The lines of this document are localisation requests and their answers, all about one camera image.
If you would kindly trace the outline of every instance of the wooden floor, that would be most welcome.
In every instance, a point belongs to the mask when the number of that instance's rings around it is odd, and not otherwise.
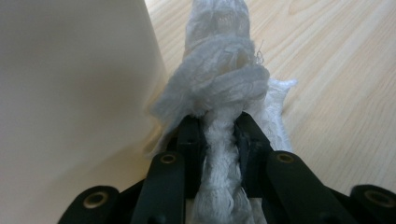
[[[169,76],[190,0],[146,0]],[[396,191],[396,2],[247,0],[251,38],[274,78],[297,78],[283,119],[325,185]]]

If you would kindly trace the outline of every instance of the white surface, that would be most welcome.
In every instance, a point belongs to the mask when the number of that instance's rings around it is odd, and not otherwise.
[[[162,73],[143,1],[2,1],[0,223],[55,223],[84,189],[143,178]]]

